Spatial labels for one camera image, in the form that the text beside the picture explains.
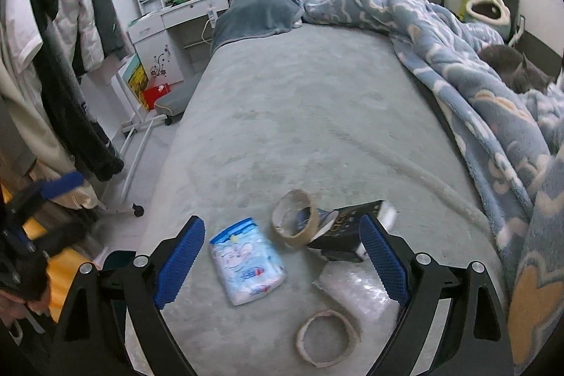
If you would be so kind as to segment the red box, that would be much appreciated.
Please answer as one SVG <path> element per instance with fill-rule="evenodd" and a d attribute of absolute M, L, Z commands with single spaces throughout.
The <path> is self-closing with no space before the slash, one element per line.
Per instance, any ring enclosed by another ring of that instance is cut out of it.
<path fill-rule="evenodd" d="M 152 111 L 156 101 L 168 93 L 170 93 L 170 87 L 167 83 L 147 88 L 142 92 L 144 107 L 148 109 L 148 111 Z"/>

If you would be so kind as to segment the yellow picture box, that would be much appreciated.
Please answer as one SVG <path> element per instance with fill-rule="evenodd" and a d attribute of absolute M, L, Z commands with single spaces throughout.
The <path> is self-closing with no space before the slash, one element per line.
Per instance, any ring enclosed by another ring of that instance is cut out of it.
<path fill-rule="evenodd" d="M 129 93 L 134 96 L 141 107 L 148 111 L 149 106 L 145 100 L 144 92 L 147 90 L 149 79 L 137 54 L 132 55 L 126 60 L 119 71 L 119 76 L 125 83 Z"/>

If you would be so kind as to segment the white puffer jacket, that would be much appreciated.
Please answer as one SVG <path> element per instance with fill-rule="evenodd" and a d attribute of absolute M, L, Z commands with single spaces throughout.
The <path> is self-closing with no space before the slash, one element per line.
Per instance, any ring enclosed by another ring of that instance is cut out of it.
<path fill-rule="evenodd" d="M 86 72 L 101 66 L 104 52 L 92 0 L 58 0 L 58 12 L 53 20 L 66 57 L 73 61 L 79 50 L 83 69 Z"/>

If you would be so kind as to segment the teal grey pillow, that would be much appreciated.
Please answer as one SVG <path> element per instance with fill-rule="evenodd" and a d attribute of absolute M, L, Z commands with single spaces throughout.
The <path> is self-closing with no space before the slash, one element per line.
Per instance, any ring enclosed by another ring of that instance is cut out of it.
<path fill-rule="evenodd" d="M 294 0 L 233 0 L 216 22 L 211 54 L 240 40 L 291 31 L 300 23 L 302 14 L 303 8 Z"/>

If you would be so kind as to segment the blue cloud pattern blanket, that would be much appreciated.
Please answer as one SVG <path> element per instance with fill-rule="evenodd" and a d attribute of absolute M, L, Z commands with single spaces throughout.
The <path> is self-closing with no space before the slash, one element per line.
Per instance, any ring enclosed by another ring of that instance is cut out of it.
<path fill-rule="evenodd" d="M 563 93 L 517 94 L 479 57 L 497 31 L 427 0 L 294 0 L 307 22 L 388 34 L 437 100 L 489 219 L 509 286 L 514 371 L 563 316 Z"/>

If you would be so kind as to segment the clear bubble wrap bag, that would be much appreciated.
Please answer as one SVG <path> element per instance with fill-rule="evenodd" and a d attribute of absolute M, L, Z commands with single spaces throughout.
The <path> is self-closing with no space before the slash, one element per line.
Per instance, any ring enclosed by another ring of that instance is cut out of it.
<path fill-rule="evenodd" d="M 314 286 L 344 308 L 361 327 L 394 320 L 400 311 L 376 271 L 368 270 L 367 263 L 329 261 Z"/>

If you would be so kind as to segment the cream beige coat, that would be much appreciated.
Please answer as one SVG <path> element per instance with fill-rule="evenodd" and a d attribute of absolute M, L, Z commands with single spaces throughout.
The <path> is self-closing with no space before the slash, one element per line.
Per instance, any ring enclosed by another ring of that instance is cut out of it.
<path fill-rule="evenodd" d="M 75 171 L 75 162 L 55 135 L 41 102 L 32 61 L 43 46 L 31 0 L 1 0 L 1 95 L 26 146 L 35 156 L 33 179 Z"/>

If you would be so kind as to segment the black fleece garment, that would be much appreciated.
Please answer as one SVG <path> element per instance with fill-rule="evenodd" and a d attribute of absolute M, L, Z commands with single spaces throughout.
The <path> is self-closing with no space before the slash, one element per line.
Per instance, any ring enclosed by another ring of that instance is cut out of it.
<path fill-rule="evenodd" d="M 53 20 L 58 0 L 31 0 L 43 46 L 33 60 L 42 86 L 41 99 L 65 150 L 101 182 L 118 175 L 124 163 L 98 120 L 89 111 L 73 61 L 62 50 Z"/>

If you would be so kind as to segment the dark green trash bin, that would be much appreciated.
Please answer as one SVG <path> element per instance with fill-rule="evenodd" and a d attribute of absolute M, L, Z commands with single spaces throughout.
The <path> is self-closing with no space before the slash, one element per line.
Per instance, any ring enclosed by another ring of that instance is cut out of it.
<path fill-rule="evenodd" d="M 130 251 L 130 250 L 113 251 L 106 257 L 102 265 L 102 269 L 113 270 L 113 269 L 119 269 L 121 267 L 125 267 L 129 263 L 131 263 L 132 260 L 134 260 L 135 256 L 136 256 L 135 251 Z"/>

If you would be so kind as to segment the white rolling clothes rack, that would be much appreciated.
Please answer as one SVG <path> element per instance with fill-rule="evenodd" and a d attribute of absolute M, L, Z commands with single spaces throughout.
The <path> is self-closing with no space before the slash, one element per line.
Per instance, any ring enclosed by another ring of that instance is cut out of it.
<path fill-rule="evenodd" d="M 165 116 L 152 115 L 145 109 L 128 86 L 125 77 L 133 75 L 136 70 L 129 72 L 131 64 L 141 64 L 137 54 L 124 57 L 121 61 L 111 55 L 105 59 L 102 67 L 89 74 L 118 122 L 112 143 L 124 163 L 122 171 L 104 185 L 99 198 L 98 208 L 105 217 L 118 214 L 134 217 L 144 215 L 144 207 L 129 201 L 128 195 L 150 135 L 166 120 Z"/>

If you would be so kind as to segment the grey cat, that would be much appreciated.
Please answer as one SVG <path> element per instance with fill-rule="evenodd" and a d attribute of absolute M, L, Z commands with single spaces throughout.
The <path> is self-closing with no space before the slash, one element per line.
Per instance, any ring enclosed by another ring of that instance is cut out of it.
<path fill-rule="evenodd" d="M 507 45 L 489 45 L 478 56 L 498 73 L 515 93 L 537 90 L 545 93 L 554 78 L 538 69 L 525 54 Z"/>

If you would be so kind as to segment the cardboard tape roll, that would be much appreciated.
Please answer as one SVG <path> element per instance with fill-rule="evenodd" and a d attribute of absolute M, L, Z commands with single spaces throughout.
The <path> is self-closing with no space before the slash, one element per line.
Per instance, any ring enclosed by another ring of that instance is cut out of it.
<path fill-rule="evenodd" d="M 307 245 L 319 225 L 319 213 L 312 196 L 301 189 L 287 192 L 274 206 L 271 225 L 287 246 L 300 248 Z"/>

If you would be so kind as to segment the white power strip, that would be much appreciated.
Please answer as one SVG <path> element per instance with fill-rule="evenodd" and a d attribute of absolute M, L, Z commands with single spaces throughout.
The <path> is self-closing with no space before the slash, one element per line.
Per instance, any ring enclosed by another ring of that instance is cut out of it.
<path fill-rule="evenodd" d="M 215 8 L 210 7 L 207 11 L 207 16 L 208 16 L 208 22 L 209 22 L 210 26 L 214 29 L 214 27 L 216 26 L 217 19 L 218 19 L 218 14 L 217 14 L 217 11 L 215 10 Z"/>

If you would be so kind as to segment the white plush cat bed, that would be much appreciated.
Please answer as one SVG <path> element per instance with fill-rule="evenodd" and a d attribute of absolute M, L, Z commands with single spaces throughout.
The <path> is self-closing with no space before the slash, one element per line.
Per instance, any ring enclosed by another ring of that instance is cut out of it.
<path fill-rule="evenodd" d="M 468 0 L 464 20 L 483 23 L 496 30 L 508 42 L 511 32 L 511 14 L 503 0 Z"/>

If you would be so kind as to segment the black book box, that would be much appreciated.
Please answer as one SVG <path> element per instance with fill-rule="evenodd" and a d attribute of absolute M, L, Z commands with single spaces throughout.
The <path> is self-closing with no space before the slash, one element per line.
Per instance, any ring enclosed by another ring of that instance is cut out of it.
<path fill-rule="evenodd" d="M 369 214 L 386 229 L 395 224 L 398 211 L 389 201 L 372 201 L 325 211 L 317 209 L 319 224 L 306 247 L 327 261 L 362 263 L 368 259 L 360 241 L 360 219 Z"/>

